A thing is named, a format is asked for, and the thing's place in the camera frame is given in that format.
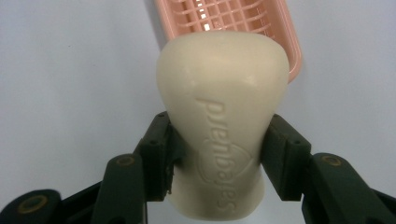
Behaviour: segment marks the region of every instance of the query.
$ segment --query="soap bar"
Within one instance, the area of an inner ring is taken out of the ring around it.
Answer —
[[[181,214],[220,221],[254,211],[262,139],[288,78],[285,51],[264,35],[193,33],[164,47],[157,84],[187,147],[168,196]]]

